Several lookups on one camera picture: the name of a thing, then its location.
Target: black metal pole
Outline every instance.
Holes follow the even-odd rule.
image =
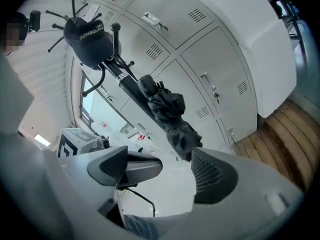
[[[118,79],[121,74],[124,73],[114,64],[114,62],[105,60],[102,62],[105,69],[107,69],[116,79]],[[124,90],[124,92],[163,130],[164,127],[157,123],[155,120],[154,115],[152,114],[149,106],[148,106],[148,100],[143,95],[141,90],[139,89],[137,82],[130,76],[126,75],[124,78],[119,81],[118,86]]]
[[[52,12],[52,11],[49,11],[49,10],[46,10],[45,13],[46,13],[46,14],[51,14],[51,15],[57,16],[57,17],[59,17],[59,18],[64,19],[65,21],[67,21],[66,16],[62,16],[62,15],[60,15],[60,14],[58,14],[58,13],[55,13],[55,12]]]
[[[97,88],[99,88],[103,84],[105,77],[106,77],[106,72],[105,72],[105,69],[102,68],[102,66],[100,64],[99,64],[99,67],[102,70],[102,75],[101,75],[100,81],[96,85],[89,88],[88,90],[83,91],[82,97],[84,97],[84,98],[87,97],[89,93],[93,92],[94,90],[96,90]]]
[[[73,15],[73,17],[76,17],[75,0],[71,0],[71,3],[72,3],[72,15]]]
[[[131,66],[133,66],[135,64],[135,62],[133,60],[130,61],[130,63],[127,65],[128,68],[130,68]]]
[[[50,49],[48,49],[48,53],[50,53],[51,50],[52,50],[57,44],[59,44],[63,39],[64,39],[64,37],[60,37],[60,39],[59,39],[58,41],[56,41],[56,42],[54,43],[54,45],[52,45],[52,46],[50,47]]]
[[[113,31],[113,56],[119,55],[119,30],[121,26],[119,23],[113,23],[111,25],[111,30]]]
[[[51,27],[52,27],[53,29],[64,30],[64,27],[63,27],[63,26],[59,26],[59,25],[57,25],[56,23],[52,24]]]
[[[90,20],[90,22],[94,22],[96,19],[98,19],[101,16],[102,16],[102,13],[99,12],[96,16],[93,17],[92,20]]]
[[[131,71],[129,66],[126,64],[126,62],[120,57],[120,55],[116,56],[115,59],[118,61],[118,63],[123,65],[123,69],[128,72],[129,75],[133,77],[134,80],[138,81],[138,79],[135,77],[134,73]]]
[[[87,5],[88,5],[88,3],[86,2],[86,3],[84,4],[84,6],[82,6],[79,10],[76,11],[75,15],[78,15],[78,13],[81,12],[81,10],[82,10],[83,8],[85,8]]]

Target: folded umbrella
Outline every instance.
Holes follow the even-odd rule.
[[[191,160],[193,147],[202,147],[202,137],[192,126],[182,119],[186,110],[184,97],[179,93],[172,93],[166,89],[163,82],[155,83],[150,75],[145,75],[137,82],[143,95],[148,100],[148,106],[155,121],[162,126],[167,140],[186,160]]]

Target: vent slots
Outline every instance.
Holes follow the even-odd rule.
[[[114,15],[115,13],[113,11],[109,11],[106,16],[104,17],[104,19],[108,22],[111,20],[112,16]]]
[[[242,83],[240,83],[238,86],[238,91],[239,91],[239,94],[243,94],[244,92],[246,92],[248,90],[248,84],[247,84],[247,81],[244,81]]]
[[[194,20],[196,23],[198,23],[199,21],[203,20],[205,17],[207,17],[202,11],[200,11],[199,9],[195,9],[192,12],[190,12],[188,14],[188,16]]]
[[[151,46],[150,49],[146,51],[146,54],[154,61],[160,54],[162,49],[155,43]]]
[[[203,107],[202,109],[198,110],[195,113],[200,119],[204,118],[207,115],[209,115],[209,111],[208,111],[208,109],[206,107]]]

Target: black cap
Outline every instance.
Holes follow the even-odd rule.
[[[114,53],[113,44],[99,19],[86,22],[80,17],[72,17],[64,26],[63,36],[87,67],[97,66]]]

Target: locker handle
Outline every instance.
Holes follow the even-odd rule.
[[[214,92],[217,89],[217,87],[215,85],[213,85],[213,84],[211,85],[210,84],[207,72],[204,72],[202,75],[200,75],[200,78],[201,79],[205,79],[207,81],[208,85],[210,86],[210,89],[209,89],[210,93]]]
[[[101,89],[102,89],[102,91],[105,93],[105,95],[107,95],[108,97],[111,96],[111,95],[110,95],[110,92],[109,92],[103,85],[101,85]]]
[[[140,122],[137,122],[136,124],[137,124],[138,126],[140,126],[144,131],[147,130]]]
[[[146,11],[141,18],[144,19],[146,22],[150,23],[151,25],[153,25],[154,27],[159,26],[160,29],[165,29],[166,31],[169,31],[168,27],[163,25],[160,19],[152,15],[150,12]]]

